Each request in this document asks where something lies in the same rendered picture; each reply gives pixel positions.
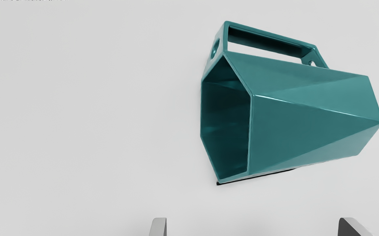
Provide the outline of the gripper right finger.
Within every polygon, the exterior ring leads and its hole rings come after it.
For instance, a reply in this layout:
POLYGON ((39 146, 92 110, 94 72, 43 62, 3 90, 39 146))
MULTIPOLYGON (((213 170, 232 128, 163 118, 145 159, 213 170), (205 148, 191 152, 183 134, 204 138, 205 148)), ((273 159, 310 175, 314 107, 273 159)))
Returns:
POLYGON ((338 236, 374 236, 355 218, 340 218, 338 221, 338 236))

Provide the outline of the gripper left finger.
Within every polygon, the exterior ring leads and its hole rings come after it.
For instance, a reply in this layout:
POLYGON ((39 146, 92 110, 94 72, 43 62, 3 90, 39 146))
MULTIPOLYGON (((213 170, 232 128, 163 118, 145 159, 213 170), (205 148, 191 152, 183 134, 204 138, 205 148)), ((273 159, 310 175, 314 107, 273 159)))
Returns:
POLYGON ((167 236, 167 218, 154 218, 149 236, 167 236))

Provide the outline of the teal faceted mug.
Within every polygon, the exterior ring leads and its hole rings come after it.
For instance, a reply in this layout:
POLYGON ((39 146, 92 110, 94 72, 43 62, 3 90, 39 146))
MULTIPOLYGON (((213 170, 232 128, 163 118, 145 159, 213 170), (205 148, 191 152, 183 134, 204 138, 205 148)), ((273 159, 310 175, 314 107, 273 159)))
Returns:
POLYGON ((368 76, 315 45, 225 21, 201 79, 200 136, 217 185, 360 154, 379 129, 368 76))

